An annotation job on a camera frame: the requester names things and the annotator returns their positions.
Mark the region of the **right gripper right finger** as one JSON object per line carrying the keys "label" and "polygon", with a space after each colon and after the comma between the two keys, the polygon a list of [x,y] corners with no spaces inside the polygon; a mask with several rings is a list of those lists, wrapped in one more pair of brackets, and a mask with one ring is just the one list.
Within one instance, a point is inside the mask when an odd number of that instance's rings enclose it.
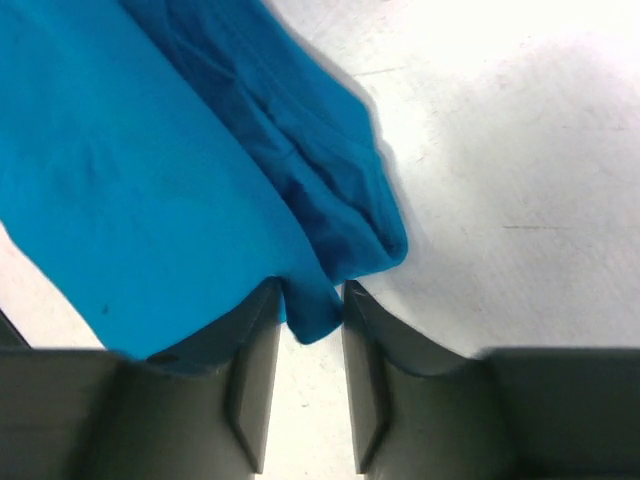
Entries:
{"label": "right gripper right finger", "polygon": [[635,479],[635,349],[498,348],[466,358],[343,287],[357,471],[368,479]]}

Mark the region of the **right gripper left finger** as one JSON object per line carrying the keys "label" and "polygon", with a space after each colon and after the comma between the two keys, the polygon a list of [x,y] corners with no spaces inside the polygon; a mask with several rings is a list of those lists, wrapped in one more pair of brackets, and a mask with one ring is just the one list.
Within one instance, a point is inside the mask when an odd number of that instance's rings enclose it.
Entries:
{"label": "right gripper left finger", "polygon": [[2,477],[254,478],[264,468],[280,305],[280,284],[268,278],[143,361],[35,349],[3,320]]}

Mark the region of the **bright blue t shirt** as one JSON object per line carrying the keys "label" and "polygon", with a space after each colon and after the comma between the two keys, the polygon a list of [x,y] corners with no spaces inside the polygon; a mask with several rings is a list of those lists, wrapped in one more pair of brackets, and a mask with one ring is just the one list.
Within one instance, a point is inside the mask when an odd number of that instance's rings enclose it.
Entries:
{"label": "bright blue t shirt", "polygon": [[279,278],[310,344],[408,240],[365,105],[260,1],[5,1],[1,220],[146,358]]}

